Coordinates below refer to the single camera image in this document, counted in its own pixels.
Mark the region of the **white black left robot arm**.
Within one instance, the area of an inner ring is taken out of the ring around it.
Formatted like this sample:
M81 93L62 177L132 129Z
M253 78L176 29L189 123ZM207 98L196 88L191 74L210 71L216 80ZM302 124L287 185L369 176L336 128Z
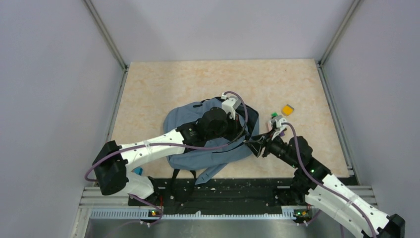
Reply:
M123 191L153 205L158 201L159 192L151 178L134 173L135 168L167 156L209 150L205 144L210 140L225 138L233 142L244 134L245 127L246 123L240 122L237 113L226 113L222 108L213 107L201 118L161 136L125 145L115 141L105 143L94 159L91 171L103 196Z

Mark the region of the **blue grey backpack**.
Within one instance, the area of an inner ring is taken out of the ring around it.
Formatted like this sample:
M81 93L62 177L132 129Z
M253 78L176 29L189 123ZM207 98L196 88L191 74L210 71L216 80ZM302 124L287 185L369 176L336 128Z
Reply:
M221 107L222 99L215 97L200 102L192 102L171 110L163 122L165 133L188 122L196 121L212 107ZM174 169L197 171L204 170L197 178L195 184L208 182L214 175L221 171L228 163L249 157L252 152L243 144L250 136L260 133L259 113L251 106L246 106L248 112L245 135L232 144L216 150L193 150L186 149L185 154L171 155L167 157L169 165Z

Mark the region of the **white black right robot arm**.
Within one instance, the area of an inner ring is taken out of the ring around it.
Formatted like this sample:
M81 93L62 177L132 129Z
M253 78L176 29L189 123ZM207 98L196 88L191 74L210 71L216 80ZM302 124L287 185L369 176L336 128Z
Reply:
M290 197L296 204L312 205L357 238L403 238L405 220L388 215L363 200L330 169L312 156L313 149L302 136L284 142L273 132L246 141L256 157L274 155L295 168Z

